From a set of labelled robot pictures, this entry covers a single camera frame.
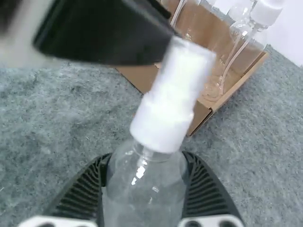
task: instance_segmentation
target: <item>brown cardboard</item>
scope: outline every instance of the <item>brown cardboard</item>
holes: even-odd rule
[[[218,42],[216,37],[224,37],[227,42],[230,41],[229,35],[229,26],[222,22],[219,18],[213,15],[211,12],[208,12],[206,9],[201,9],[200,13],[207,14],[208,21],[206,26],[198,26],[203,28],[204,35],[199,32],[193,32],[194,41],[203,47],[209,49],[215,49],[217,52],[228,48],[226,45],[221,45],[222,42]],[[187,135],[192,135],[197,131],[222,105],[224,105],[230,97],[248,80],[248,78],[263,64],[267,59],[268,53],[260,52],[257,56],[254,56],[254,61],[246,69],[245,72],[237,72],[237,69],[232,69],[230,76],[226,78],[224,84],[225,94],[216,102],[211,102],[201,95],[196,102],[194,109],[195,116],[194,120],[187,132]],[[148,92],[152,83],[155,80],[155,77],[158,73],[158,69],[161,67],[161,64],[150,65],[150,66],[140,66],[140,67],[118,67],[117,70],[121,72],[139,91],[143,94]]]

